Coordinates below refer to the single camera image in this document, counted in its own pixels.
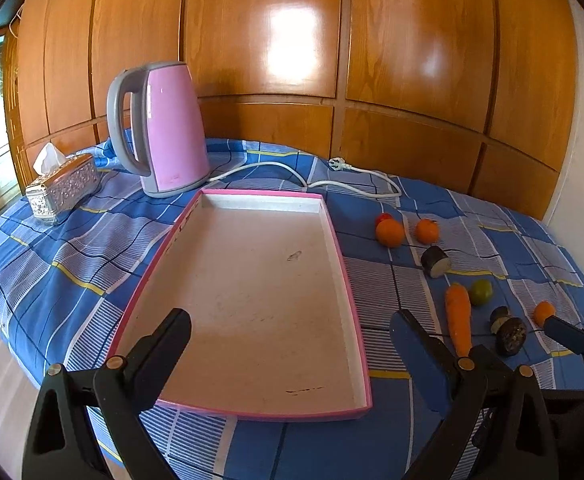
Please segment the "kettle base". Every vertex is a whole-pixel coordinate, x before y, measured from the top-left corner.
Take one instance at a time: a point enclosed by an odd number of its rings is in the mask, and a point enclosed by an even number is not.
[[[200,178],[199,180],[197,180],[196,182],[193,182],[191,184],[187,184],[187,186],[182,186],[176,189],[170,189],[169,191],[149,191],[147,189],[145,189],[145,178],[141,177],[140,178],[140,184],[142,185],[142,190],[143,192],[147,195],[147,196],[151,196],[152,198],[165,198],[166,196],[174,196],[174,195],[178,195],[180,193],[184,193],[185,191],[191,191],[193,189],[196,189],[197,187],[201,187],[203,186],[203,184],[205,184],[207,182],[207,179],[209,179],[210,177],[210,173],[207,173],[203,178]]]

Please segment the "stain on tray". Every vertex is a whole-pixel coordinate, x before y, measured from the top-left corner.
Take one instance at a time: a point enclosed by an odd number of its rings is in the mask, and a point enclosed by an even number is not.
[[[296,253],[290,254],[287,257],[287,261],[288,262],[293,262],[294,260],[298,260],[298,257],[301,256],[302,253],[303,253],[303,251],[296,251]]]
[[[317,386],[316,388],[304,388],[302,390],[285,390],[287,394],[292,394],[292,396],[297,396],[298,394],[302,394],[303,392],[313,392],[314,390],[321,390],[325,386]]]

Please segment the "screw head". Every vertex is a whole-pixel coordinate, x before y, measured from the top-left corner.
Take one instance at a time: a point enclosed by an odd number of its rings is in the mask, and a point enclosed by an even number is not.
[[[125,364],[125,359],[120,355],[111,356],[107,362],[105,362],[105,366],[110,370],[118,370],[122,368]]]
[[[534,370],[528,365],[521,365],[518,368],[518,373],[520,373],[523,377],[530,378],[534,375]]]
[[[60,365],[59,363],[55,363],[55,364],[51,365],[49,368],[47,368],[47,375],[51,375],[51,376],[58,375],[61,370],[62,370],[62,365]]]
[[[474,370],[474,361],[472,361],[469,357],[461,357],[458,360],[458,366],[461,368],[461,370],[469,372],[470,370]]]

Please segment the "orange carrot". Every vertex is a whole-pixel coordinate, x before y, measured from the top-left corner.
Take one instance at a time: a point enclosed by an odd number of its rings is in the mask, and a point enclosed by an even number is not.
[[[472,348],[471,311],[472,306],[466,288],[459,283],[452,283],[446,290],[446,314],[452,344],[459,357],[467,357]]]

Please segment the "pink electric kettle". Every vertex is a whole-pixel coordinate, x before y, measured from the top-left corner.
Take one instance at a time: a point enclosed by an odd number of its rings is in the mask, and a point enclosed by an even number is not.
[[[123,98],[132,93],[132,143],[123,135]],[[203,120],[185,63],[151,63],[124,70],[107,93],[107,127],[123,167],[139,174],[149,196],[170,196],[199,187],[210,166]]]

